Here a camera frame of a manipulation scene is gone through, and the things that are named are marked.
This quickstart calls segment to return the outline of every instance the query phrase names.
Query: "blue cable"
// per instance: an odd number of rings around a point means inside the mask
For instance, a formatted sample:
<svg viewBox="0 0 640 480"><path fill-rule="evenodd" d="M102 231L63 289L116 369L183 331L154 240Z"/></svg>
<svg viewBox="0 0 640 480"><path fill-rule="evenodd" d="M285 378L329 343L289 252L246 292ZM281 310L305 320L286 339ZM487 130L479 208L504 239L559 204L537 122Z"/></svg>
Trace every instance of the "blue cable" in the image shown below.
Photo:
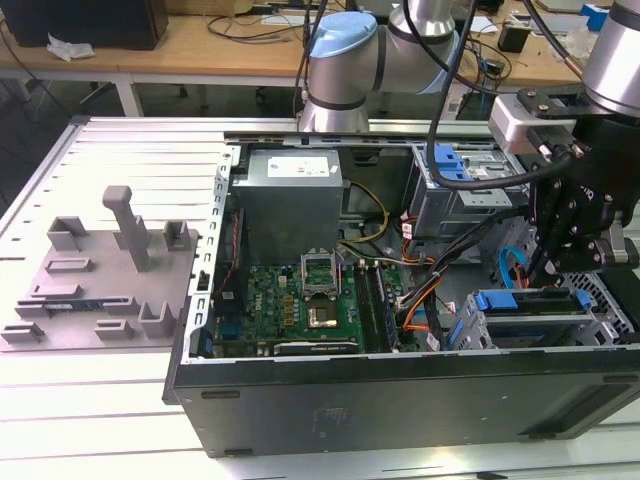
<svg viewBox="0 0 640 480"><path fill-rule="evenodd" d="M498 256L498 266L500 267L500 275L502 276L502 281L504 282L504 286L506 288L513 288L513 281L509 276L509 268L507 267L507 255L512 253L518 259L521 265L527 263L527 257L522 253L522 250L516 247L504 247L500 250L500 255Z"/></svg>

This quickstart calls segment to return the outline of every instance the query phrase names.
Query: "yellow wire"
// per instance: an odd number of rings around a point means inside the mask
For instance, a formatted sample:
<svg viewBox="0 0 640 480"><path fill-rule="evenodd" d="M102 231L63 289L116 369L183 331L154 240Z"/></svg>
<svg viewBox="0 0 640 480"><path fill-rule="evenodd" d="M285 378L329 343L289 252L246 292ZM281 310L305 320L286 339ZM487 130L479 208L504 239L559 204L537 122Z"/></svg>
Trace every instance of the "yellow wire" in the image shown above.
<svg viewBox="0 0 640 480"><path fill-rule="evenodd" d="M378 238L380 235L382 235L387 230L387 227L389 226L389 212L387 211L386 208L384 208L384 205L382 204L382 202L376 196L375 193L373 193L371 190L369 190L367 187L365 187L361 183L354 182L354 181L351 181L351 183L353 185L356 185L357 187L361 188L362 190L364 190L373 199L373 201L378 204L378 206L380 207L380 210L382 210L382 214L384 215L384 222L382 222L382 225L380 226L380 230L378 230L376 233L373 233L371 235L367 235L366 237L354 238L353 240L339 240L338 243L370 242L371 240L375 240L376 238Z"/></svg>

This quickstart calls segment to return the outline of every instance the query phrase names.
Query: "wooden table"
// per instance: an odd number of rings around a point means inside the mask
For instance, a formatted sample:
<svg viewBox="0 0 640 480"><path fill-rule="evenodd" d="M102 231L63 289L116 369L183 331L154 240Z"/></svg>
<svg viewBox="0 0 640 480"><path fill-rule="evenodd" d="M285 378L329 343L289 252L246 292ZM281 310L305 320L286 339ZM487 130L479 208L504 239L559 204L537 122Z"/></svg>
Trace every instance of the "wooden table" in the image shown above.
<svg viewBox="0 0 640 480"><path fill-rule="evenodd" d="M497 48L498 38L502 30L501 24L514 10L518 10L522 14L527 13L527 9L522 2L506 0L498 14L492 17L492 21L498 26L499 31L490 34L474 34L473 37L491 47ZM504 61L500 58L500 55L489 49L483 49L482 54L485 58ZM501 85L518 87L529 85L551 86L579 81L578 77L558 57L554 56L551 45L544 37L529 35L521 53L505 52L504 54L511 61L513 69ZM471 52L465 52L459 71L465 78L475 81L478 70L476 58Z"/></svg>
<svg viewBox="0 0 640 480"><path fill-rule="evenodd" d="M498 22L510 13L514 5L507 0ZM250 23L257 17L242 18ZM226 20L215 25L224 30ZM233 25L228 33L252 35L273 31L282 26L257 23L252 26ZM117 87L127 116L141 116L142 108L136 83L167 83L195 85L253 85L291 87L302 54L302 44L293 32L282 34L287 42L266 45L248 45L212 35L200 16L172 16L169 27L153 51L131 51L98 48L96 56L67 63L45 48L22 48L9 36L18 57L43 80L77 80L111 82ZM495 46L498 34L481 35L484 42ZM546 40L530 37L521 54L507 54L513 71L505 85L552 85L576 81L564 64L554 59ZM468 54L463 59L461 73L465 78L476 78L475 58ZM0 45L0 78L30 78Z"/></svg>

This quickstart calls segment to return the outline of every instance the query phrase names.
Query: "aluminum extrusion table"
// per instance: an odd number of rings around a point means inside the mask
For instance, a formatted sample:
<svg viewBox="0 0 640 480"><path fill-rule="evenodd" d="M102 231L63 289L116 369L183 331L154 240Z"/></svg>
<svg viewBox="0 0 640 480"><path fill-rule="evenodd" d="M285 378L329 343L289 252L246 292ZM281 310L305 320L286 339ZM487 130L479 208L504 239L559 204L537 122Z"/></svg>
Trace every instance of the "aluminum extrusion table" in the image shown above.
<svg viewBox="0 0 640 480"><path fill-rule="evenodd" d="M69 126L0 220L0 326L49 248L56 215L110 229L106 183L129 184L148 228L184 218L198 227L223 131L293 129L286 120L107 119ZM426 133L428 122L379 121L378 132ZM443 124L488 135L486 124ZM169 352L0 355L0 476L31 478L637 479L640 401L572 441L468 445L210 460L182 409L161 395Z"/></svg>

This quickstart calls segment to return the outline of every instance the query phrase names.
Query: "ram slot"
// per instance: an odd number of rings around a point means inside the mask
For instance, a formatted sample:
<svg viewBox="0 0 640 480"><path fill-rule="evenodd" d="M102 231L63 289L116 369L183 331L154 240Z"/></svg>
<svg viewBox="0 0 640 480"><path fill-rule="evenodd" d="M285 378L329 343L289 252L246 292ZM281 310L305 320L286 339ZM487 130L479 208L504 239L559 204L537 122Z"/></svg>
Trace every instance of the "ram slot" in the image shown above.
<svg viewBox="0 0 640 480"><path fill-rule="evenodd" d="M381 332L378 331L378 323L376 322L375 299L370 295L366 270L360 267L354 268L353 277L365 352L378 353L384 351L381 348L383 344L380 342Z"/></svg>
<svg viewBox="0 0 640 480"><path fill-rule="evenodd" d="M384 351L390 352L398 343L398 334L396 333L396 325L391 312L391 303L387 298L387 292L382 279L382 269L380 266L371 267L368 271L369 290L375 299L376 321L378 330L384 332L383 345Z"/></svg>

